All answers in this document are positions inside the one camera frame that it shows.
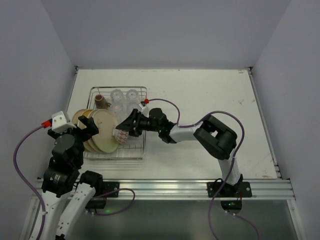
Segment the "blue patterned bowl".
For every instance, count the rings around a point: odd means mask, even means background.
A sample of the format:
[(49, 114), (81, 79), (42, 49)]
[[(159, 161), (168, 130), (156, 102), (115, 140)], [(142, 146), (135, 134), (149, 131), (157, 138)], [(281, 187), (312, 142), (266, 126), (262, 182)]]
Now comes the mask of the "blue patterned bowl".
[(129, 138), (129, 132), (126, 130), (120, 130), (115, 128), (113, 130), (113, 136), (119, 144), (125, 145)]

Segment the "beige front plate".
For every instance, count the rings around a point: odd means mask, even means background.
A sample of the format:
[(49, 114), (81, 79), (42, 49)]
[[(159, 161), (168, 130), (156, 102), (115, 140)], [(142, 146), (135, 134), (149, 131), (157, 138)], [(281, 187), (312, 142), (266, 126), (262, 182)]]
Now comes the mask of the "beige front plate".
[(115, 115), (106, 109), (98, 109), (92, 115), (98, 134), (92, 137), (95, 145), (104, 153), (112, 153), (118, 148), (118, 141), (114, 137), (117, 124)]

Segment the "pink beige plate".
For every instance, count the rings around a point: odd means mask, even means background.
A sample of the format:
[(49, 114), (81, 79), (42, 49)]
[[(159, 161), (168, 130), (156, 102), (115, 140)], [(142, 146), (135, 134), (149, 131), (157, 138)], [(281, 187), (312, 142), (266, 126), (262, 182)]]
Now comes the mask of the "pink beige plate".
[[(91, 109), (90, 112), (89, 112), (89, 114), (88, 114), (88, 116), (87, 116), (87, 118), (92, 117), (93, 114), (94, 114), (96, 111), (97, 111), (96, 109)], [(96, 146), (96, 144), (94, 143), (94, 141), (93, 141), (92, 138), (90, 138), (90, 139), (88, 140), (88, 144), (94, 149), (94, 151), (95, 151), (96, 153), (100, 153), (100, 154), (103, 153), (103, 152)]]

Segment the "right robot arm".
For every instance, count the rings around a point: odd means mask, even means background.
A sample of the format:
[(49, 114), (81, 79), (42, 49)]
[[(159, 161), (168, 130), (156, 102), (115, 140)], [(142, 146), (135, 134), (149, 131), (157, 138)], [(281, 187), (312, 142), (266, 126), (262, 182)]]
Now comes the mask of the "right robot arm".
[[(223, 114), (233, 118), (241, 128), (241, 138), (229, 126), (214, 117)], [(115, 127), (128, 132), (131, 137), (139, 137), (143, 131), (157, 132), (158, 137), (167, 144), (185, 141), (198, 141), (202, 147), (218, 160), (224, 184), (236, 187), (243, 181), (237, 165), (236, 154), (245, 138), (245, 128), (240, 120), (225, 111), (213, 111), (190, 125), (179, 125), (167, 119), (161, 108), (153, 108), (149, 116), (134, 109), (131, 114)]]

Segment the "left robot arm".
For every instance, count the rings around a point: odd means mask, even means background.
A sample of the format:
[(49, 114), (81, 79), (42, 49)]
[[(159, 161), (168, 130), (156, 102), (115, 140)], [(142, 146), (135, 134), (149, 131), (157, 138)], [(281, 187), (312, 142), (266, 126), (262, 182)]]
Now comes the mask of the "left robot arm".
[(54, 147), (43, 174), (41, 192), (33, 189), (41, 207), (31, 240), (65, 240), (87, 203), (102, 192), (101, 174), (89, 170), (79, 172), (84, 163), (84, 142), (99, 130), (93, 118), (81, 116), (79, 120), (85, 125), (84, 129), (59, 111), (41, 125), (48, 128), (48, 135), (54, 138)]

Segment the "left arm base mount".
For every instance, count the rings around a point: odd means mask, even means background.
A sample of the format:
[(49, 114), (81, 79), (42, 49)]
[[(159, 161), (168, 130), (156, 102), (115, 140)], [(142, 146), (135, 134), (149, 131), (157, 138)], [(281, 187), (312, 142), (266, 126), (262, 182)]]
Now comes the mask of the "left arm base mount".
[[(107, 194), (112, 191), (118, 190), (120, 188), (120, 183), (118, 181), (104, 181), (102, 184), (102, 188), (99, 190), (98, 193), (94, 195), (94, 197), (100, 196), (102, 194)], [(102, 210), (107, 205), (108, 199), (117, 198), (119, 196), (118, 192), (112, 193), (107, 196), (103, 196), (102, 198), (95, 198), (93, 200), (90, 200), (87, 205), (85, 206), (85, 209), (90, 212), (97, 213), (98, 210)]]

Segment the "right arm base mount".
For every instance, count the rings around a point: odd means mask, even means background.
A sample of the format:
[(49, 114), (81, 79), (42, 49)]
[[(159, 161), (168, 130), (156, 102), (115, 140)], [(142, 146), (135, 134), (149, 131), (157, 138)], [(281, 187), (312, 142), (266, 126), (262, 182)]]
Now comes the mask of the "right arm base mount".
[[(222, 184), (223, 180), (221, 178), (207, 182), (206, 186), (208, 197), (212, 198), (218, 192), (218, 189)], [(240, 178), (235, 185), (226, 183), (216, 195), (217, 198), (221, 199), (221, 207), (232, 214), (238, 214), (242, 210), (243, 198), (251, 198), (252, 196), (253, 194), (250, 183), (248, 181), (243, 181), (242, 178)]]

